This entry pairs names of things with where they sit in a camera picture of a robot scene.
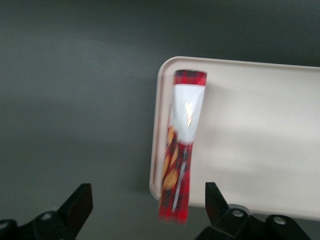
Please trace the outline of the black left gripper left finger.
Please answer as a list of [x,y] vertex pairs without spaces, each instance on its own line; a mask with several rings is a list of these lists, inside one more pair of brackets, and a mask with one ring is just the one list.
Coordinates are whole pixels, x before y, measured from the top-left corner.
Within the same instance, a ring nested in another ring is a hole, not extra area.
[[18,226],[13,219],[0,221],[2,240],[75,240],[93,210],[92,185],[82,183],[59,207],[45,211]]

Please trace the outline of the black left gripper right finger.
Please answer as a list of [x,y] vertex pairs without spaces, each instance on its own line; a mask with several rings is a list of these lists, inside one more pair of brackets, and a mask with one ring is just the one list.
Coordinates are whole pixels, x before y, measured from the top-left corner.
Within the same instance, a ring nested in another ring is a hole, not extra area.
[[229,207],[215,182],[205,183],[205,209],[210,226],[197,240],[306,240],[307,233],[292,218],[269,215],[261,221],[239,207]]

